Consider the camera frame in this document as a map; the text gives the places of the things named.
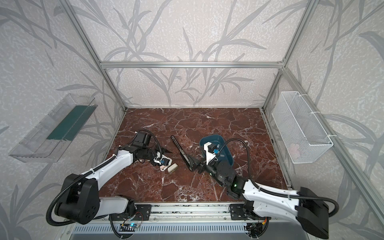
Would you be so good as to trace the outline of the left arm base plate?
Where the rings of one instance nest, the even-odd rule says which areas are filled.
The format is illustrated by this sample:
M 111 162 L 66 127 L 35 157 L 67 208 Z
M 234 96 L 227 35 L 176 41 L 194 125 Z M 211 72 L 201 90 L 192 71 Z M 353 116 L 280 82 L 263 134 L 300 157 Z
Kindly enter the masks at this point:
M 151 215 L 152 205 L 150 204 L 133 204 L 121 214 L 112 214 L 112 221 L 148 221 Z

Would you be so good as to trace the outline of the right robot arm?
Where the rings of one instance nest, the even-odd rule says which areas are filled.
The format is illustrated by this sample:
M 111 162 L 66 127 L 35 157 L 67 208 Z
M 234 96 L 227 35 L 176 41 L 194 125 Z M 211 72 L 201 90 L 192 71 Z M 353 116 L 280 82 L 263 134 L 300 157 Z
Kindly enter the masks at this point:
M 245 217 L 294 222 L 310 235 L 329 239 L 329 207 L 310 189 L 302 187 L 299 191 L 289 191 L 254 184 L 250 179 L 238 176 L 226 161 L 200 163 L 197 170 L 208 173 L 226 189 L 230 198 L 243 200 Z

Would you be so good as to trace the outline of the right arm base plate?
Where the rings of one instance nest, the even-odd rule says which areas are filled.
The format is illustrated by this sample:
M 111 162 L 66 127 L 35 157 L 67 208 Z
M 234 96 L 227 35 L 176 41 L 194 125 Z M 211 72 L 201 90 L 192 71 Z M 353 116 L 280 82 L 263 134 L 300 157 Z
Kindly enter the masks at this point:
M 244 209 L 243 204 L 230 204 L 229 205 L 229 212 L 231 215 L 231 220 L 233 221 L 240 221 L 240 220 L 255 220 L 256 217 L 252 216 L 251 214 L 247 213 Z

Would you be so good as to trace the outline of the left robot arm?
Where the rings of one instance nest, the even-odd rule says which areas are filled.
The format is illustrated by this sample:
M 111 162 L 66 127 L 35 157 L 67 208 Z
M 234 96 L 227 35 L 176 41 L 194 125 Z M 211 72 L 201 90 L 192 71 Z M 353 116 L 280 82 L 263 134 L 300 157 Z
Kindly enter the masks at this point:
M 112 214 L 128 214 L 134 210 L 133 200 L 126 197 L 101 197 L 101 188 L 117 173 L 139 160 L 160 163 L 167 149 L 149 130 L 140 129 L 127 145 L 89 171 L 71 174 L 63 182 L 61 192 L 46 213 L 51 226 L 72 223 L 85 225 L 95 218 Z

